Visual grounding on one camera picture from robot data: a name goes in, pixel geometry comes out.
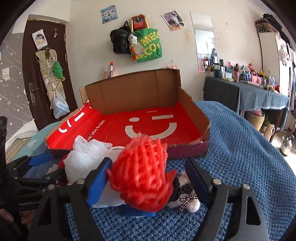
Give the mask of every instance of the bed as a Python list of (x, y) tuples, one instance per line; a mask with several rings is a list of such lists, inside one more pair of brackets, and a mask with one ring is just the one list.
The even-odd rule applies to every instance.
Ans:
[[(211, 121), (209, 153), (197, 159), (197, 163), (225, 184), (249, 183), (261, 206), (270, 240), (278, 241), (296, 214), (294, 173), (278, 150), (247, 120), (217, 102), (196, 104)], [(172, 169), (183, 171), (184, 160), (168, 161), (167, 170)], [(71, 205), (66, 206), (73, 239), (79, 240)], [(228, 204), (218, 241), (224, 239), (230, 210), (231, 204)], [(122, 211), (122, 206), (91, 209), (106, 241), (192, 240), (207, 208), (202, 204), (196, 213), (164, 208), (156, 217), (142, 218), (124, 217)]]

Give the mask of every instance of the bolt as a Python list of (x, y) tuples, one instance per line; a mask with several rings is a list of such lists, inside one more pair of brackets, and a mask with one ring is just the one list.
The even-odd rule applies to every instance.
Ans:
[(216, 184), (216, 185), (221, 185), (222, 182), (219, 179), (214, 179), (213, 183)]
[(54, 188), (55, 188), (55, 185), (54, 184), (50, 184), (47, 187), (48, 190), (53, 190)]
[(247, 183), (243, 184), (242, 186), (244, 189), (247, 189), (247, 190), (249, 190), (251, 188), (250, 185)]
[(83, 179), (83, 178), (80, 178), (80, 179), (78, 179), (78, 180), (76, 181), (76, 183), (77, 183), (78, 185), (84, 184), (84, 179)]

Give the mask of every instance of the plaid bow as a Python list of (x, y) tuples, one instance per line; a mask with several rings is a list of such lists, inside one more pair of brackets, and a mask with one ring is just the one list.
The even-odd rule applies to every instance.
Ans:
[(191, 194), (191, 195), (186, 195), (186, 196), (180, 197), (180, 201), (183, 202), (183, 204), (180, 207), (180, 210), (184, 211), (184, 209), (187, 207), (187, 205), (189, 203), (192, 202), (193, 199), (198, 199), (198, 197), (197, 197), (197, 195), (195, 193)]

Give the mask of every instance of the brown door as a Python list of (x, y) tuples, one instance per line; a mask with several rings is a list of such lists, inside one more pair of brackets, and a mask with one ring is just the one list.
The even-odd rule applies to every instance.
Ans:
[[(47, 90), (43, 82), (40, 66), (37, 62), (35, 52), (37, 48), (32, 38), (32, 33), (43, 29), (48, 47), (54, 49), (57, 52), (57, 60), (63, 69), (63, 76), (65, 80), (62, 82), (64, 92), (66, 96), (66, 102), (69, 105), (70, 113), (77, 109), (77, 103), (74, 97), (72, 83), (70, 79), (68, 63), (66, 59), (66, 45), (65, 45), (65, 25), (39, 20), (28, 20), (24, 32), (23, 44), (22, 44), (22, 70), (25, 83), (25, 90), (29, 106), (33, 118), (38, 130), (41, 130), (45, 126), (60, 121), (67, 115), (63, 115), (59, 119), (56, 119), (53, 115), (53, 110), (50, 109), (50, 101), (47, 96)], [(33, 83), (33, 88), (38, 89), (34, 91), (36, 106), (32, 106), (32, 100), (29, 91), (29, 83)]]

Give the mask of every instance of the gray wallpaper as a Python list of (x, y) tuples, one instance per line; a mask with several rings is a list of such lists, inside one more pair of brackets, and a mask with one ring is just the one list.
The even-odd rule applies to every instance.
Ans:
[(32, 114), (25, 94), (22, 75), (22, 39), (24, 34), (12, 34), (12, 29), (3, 40), (0, 51), (0, 115), (8, 119), (7, 139), (25, 123), (31, 121)]

